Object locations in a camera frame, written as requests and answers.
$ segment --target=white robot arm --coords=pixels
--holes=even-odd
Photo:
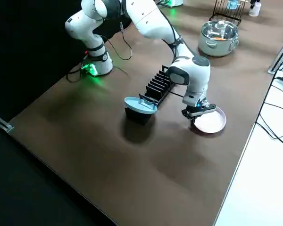
[[[66,22],[66,28],[73,38],[81,39],[86,44],[89,55],[94,59],[103,56],[106,50],[104,46],[103,49],[95,47],[101,46],[99,43],[102,43],[102,39],[92,31],[102,23],[103,19],[114,19],[125,14],[131,18],[143,36],[162,39],[171,48],[174,59],[166,75],[172,82],[187,86],[183,97],[183,103],[187,108],[182,111],[183,115],[193,120],[202,114],[215,111],[216,106],[210,105],[206,98],[210,77],[209,60],[196,55],[185,44],[153,0],[82,0],[81,6],[82,10],[77,14],[84,17],[83,20],[86,22],[89,21],[89,24],[82,19],[76,19],[76,15],[73,15],[70,21]],[[108,54],[105,59],[106,61],[101,61],[102,67],[110,64],[111,59]]]

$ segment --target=table surface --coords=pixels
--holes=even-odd
[[[12,135],[121,226],[211,226],[271,81],[266,69],[283,45],[283,5],[268,5],[259,17],[244,17],[233,53],[209,57],[208,99],[227,116],[222,133],[191,132],[181,113],[186,105],[175,95],[144,127],[125,119],[124,98],[144,93],[172,61],[164,42],[131,25],[125,31],[130,61],[106,45],[127,74],[115,68],[77,83],[61,79],[12,120]],[[197,50],[213,8],[214,2],[193,0],[163,11]],[[121,56],[130,54],[120,34],[111,42]],[[186,87],[173,91],[184,94]]]
[[[283,90],[283,82],[274,80]],[[265,102],[283,107],[283,93],[271,87]],[[263,104],[261,116],[283,135],[283,110]],[[265,124],[260,117],[258,123]],[[283,144],[255,124],[215,226],[283,226]]]

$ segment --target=black curtain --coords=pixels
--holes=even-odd
[[[61,79],[84,56],[83,43],[68,36],[65,21],[80,0],[0,1],[0,117],[9,121]],[[131,20],[121,17],[125,27]],[[112,37],[119,20],[96,33]]]

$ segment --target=pink plate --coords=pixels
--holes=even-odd
[[[225,113],[219,107],[216,107],[216,110],[212,113],[202,115],[194,122],[195,127],[204,133],[220,132],[225,124]]]

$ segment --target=dish rack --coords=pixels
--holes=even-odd
[[[213,15],[209,20],[226,20],[238,26],[247,2],[247,0],[216,0]]]

